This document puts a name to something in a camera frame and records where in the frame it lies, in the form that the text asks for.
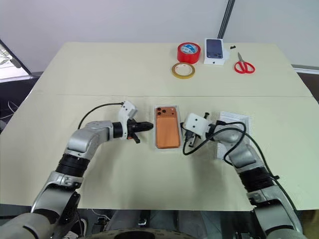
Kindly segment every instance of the floor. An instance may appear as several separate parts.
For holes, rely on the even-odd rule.
[[[309,88],[313,96],[319,102],[319,75],[311,75],[305,73],[299,73],[302,81]],[[9,116],[12,111],[7,106],[10,101],[11,108],[16,111],[23,100],[30,93],[32,87],[38,79],[14,81],[0,83],[0,118]],[[0,128],[5,127],[5,124],[9,122],[11,117],[0,119]],[[15,205],[1,205],[0,204],[0,225],[5,223],[10,218],[19,215],[24,212],[29,212],[30,207],[22,207]],[[96,213],[101,215],[107,215],[111,217],[114,213],[113,210],[95,210]],[[204,219],[204,223],[207,228],[208,239],[228,239],[233,238],[235,231],[240,232],[252,232],[254,230],[254,222],[251,218],[250,212],[201,212]],[[96,230],[99,226],[96,225],[98,222],[98,216],[91,209],[80,209],[81,217],[87,218],[89,221],[88,234],[92,230]],[[151,222],[153,225],[158,225],[159,221],[165,225],[167,224],[168,229],[174,230],[172,227],[172,215],[173,211],[152,211]]]

